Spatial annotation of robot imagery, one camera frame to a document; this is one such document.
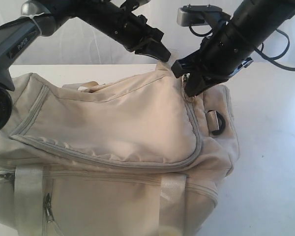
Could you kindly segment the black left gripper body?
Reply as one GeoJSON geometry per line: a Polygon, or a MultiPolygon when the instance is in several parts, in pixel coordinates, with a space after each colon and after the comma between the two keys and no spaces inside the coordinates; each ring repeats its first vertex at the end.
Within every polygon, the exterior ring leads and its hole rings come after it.
{"type": "Polygon", "coordinates": [[[143,15],[132,12],[149,3],[148,0],[126,0],[116,6],[110,0],[88,1],[88,24],[135,52],[150,41],[161,42],[164,33],[147,24],[143,15]]]}

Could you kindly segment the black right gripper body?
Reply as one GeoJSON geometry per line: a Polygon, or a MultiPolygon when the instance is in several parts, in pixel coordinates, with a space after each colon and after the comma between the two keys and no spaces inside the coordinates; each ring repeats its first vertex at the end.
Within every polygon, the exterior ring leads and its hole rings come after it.
{"type": "Polygon", "coordinates": [[[171,67],[176,77],[189,74],[195,81],[226,81],[253,59],[253,33],[247,29],[220,29],[200,48],[171,67]]]}

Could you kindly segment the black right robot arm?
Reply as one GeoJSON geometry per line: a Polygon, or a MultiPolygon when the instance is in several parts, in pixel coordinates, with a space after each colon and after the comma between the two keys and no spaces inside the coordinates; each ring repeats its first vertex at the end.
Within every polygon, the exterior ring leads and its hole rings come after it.
{"type": "Polygon", "coordinates": [[[184,76],[184,91],[188,97],[224,83],[248,67],[256,52],[271,64],[295,71],[277,62],[278,57],[266,56],[259,47],[283,24],[295,15],[295,0],[244,0],[232,16],[214,5],[186,5],[179,8],[177,23],[182,27],[209,25],[202,34],[200,48],[178,59],[171,67],[174,75],[184,76]]]}

